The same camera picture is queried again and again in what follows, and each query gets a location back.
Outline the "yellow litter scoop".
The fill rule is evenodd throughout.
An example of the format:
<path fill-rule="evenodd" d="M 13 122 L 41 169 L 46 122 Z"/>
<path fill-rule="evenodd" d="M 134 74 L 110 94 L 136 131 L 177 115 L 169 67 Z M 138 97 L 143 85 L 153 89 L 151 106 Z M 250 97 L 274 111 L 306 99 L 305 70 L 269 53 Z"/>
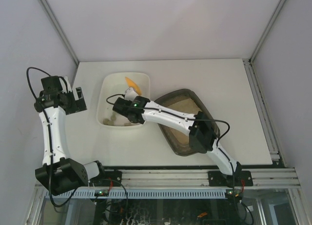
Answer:
<path fill-rule="evenodd" d="M 142 92 L 141 92 L 141 89 L 139 88 L 139 86 L 134 82 L 132 81 L 130 78 L 128 77 L 125 77 L 125 80 L 128 84 L 129 87 L 133 88 L 135 90 L 135 92 L 141 96 L 142 95 Z"/>

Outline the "dark brown litter box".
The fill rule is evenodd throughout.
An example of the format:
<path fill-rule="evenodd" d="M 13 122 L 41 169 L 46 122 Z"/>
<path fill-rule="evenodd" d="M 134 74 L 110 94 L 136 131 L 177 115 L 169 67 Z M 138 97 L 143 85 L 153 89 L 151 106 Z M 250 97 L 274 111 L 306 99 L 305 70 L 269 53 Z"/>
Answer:
<path fill-rule="evenodd" d="M 197 114 L 199 111 L 204 113 L 202 119 L 212 119 L 212 115 L 206 108 L 197 94 L 190 89 L 179 89 L 167 93 L 155 100 L 155 103 L 173 109 L 179 112 Z M 193 149 L 191 144 L 195 141 L 189 141 L 189 136 L 165 125 L 159 125 L 165 139 L 167 140 L 172 151 L 179 156 L 186 157 L 199 153 Z"/>

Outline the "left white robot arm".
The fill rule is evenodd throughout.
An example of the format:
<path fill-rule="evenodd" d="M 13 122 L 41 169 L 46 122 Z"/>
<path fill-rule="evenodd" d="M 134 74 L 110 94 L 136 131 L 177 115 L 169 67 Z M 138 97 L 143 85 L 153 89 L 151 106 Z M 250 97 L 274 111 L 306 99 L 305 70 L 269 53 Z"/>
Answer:
<path fill-rule="evenodd" d="M 43 128 L 44 156 L 35 177 L 57 196 L 87 186 L 105 173 L 99 161 L 81 164 L 70 157 L 65 120 L 67 115 L 87 110 L 82 89 L 73 90 L 67 78 L 61 76 L 48 76 L 41 83 L 43 90 L 34 106 Z"/>

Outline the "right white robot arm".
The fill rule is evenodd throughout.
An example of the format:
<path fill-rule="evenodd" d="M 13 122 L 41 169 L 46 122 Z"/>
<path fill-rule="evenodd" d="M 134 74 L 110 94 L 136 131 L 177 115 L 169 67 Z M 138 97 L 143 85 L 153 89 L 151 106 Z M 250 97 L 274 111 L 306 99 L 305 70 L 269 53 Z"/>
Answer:
<path fill-rule="evenodd" d="M 208 155 L 230 187 L 234 188 L 235 183 L 240 181 L 240 162 L 232 158 L 220 143 L 220 139 L 230 131 L 228 122 L 209 119 L 201 111 L 192 114 L 172 110 L 142 96 L 136 96 L 132 101 L 125 99 L 125 96 L 119 97 L 112 106 L 113 111 L 131 123 L 157 123 L 187 135 L 190 148 L 196 153 Z"/>

